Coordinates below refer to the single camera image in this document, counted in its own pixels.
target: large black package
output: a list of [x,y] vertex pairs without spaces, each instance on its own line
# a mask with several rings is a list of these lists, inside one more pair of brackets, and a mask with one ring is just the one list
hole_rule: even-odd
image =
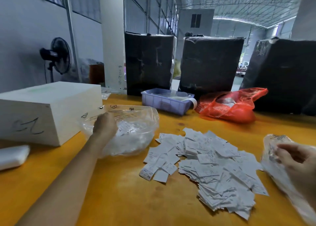
[[316,41],[257,41],[240,89],[254,87],[269,90],[255,110],[315,115]]
[[128,95],[171,88],[176,40],[172,35],[125,33]]
[[207,36],[184,39],[179,91],[201,95],[230,91],[244,38]]

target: red plastic bag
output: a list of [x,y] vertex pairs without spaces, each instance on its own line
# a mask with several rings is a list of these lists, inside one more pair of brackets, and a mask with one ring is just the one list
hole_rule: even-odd
[[201,96],[195,111],[201,115],[235,123],[251,123],[256,120],[253,102],[267,93],[268,89],[264,88],[210,93]]

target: metal roof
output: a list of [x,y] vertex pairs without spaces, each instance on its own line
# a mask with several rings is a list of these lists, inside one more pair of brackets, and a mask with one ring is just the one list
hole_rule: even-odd
[[263,27],[296,16],[300,0],[176,0],[178,8],[214,8],[214,17],[238,19]]

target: fan cord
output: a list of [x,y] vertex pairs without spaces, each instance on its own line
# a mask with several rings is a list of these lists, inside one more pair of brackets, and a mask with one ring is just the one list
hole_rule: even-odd
[[45,66],[45,63],[46,63],[46,61],[44,60],[44,74],[45,74],[45,81],[46,81],[46,84],[47,84],[47,78],[46,78],[46,66]]

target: yellow table surface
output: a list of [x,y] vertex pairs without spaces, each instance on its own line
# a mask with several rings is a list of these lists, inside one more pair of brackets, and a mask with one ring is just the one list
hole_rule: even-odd
[[[140,97],[111,95],[104,104],[141,105]],[[159,111],[160,128],[155,133],[184,135],[183,128],[203,133],[211,130],[239,150],[260,160],[263,137],[285,134],[303,144],[316,144],[316,119],[308,116],[256,114],[257,121],[237,125],[204,120],[193,110],[180,117]],[[0,147],[21,143],[2,141]],[[85,144],[80,132],[58,148],[32,145],[19,168],[0,172],[0,225],[14,225],[45,191]],[[150,147],[158,143],[152,140]],[[187,176],[174,173],[167,184],[146,181],[138,174],[148,148],[137,156],[98,160],[77,225],[305,225],[289,200],[265,172],[257,171],[270,196],[255,195],[249,221],[224,210],[212,212],[197,198],[197,185]]]

